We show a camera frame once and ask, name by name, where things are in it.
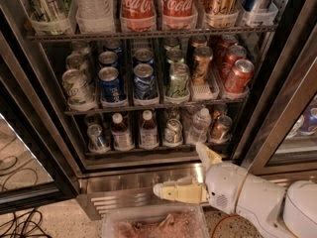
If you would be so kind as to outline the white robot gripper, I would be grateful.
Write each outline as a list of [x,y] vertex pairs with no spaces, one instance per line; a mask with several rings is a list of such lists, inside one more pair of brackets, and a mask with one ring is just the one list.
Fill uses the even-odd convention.
[[154,194],[160,199],[200,204],[207,201],[216,209],[234,214],[240,191],[248,175],[246,169],[232,163],[221,163],[222,157],[202,143],[196,144],[196,153],[207,170],[205,184],[196,178],[157,183]]

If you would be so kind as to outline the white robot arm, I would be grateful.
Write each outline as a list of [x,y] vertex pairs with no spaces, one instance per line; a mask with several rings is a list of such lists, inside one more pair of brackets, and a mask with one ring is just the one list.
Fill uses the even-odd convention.
[[224,162],[198,143],[196,153],[204,180],[193,177],[165,181],[154,194],[170,201],[212,207],[249,220],[264,238],[317,238],[317,183],[299,180],[284,188],[246,169]]

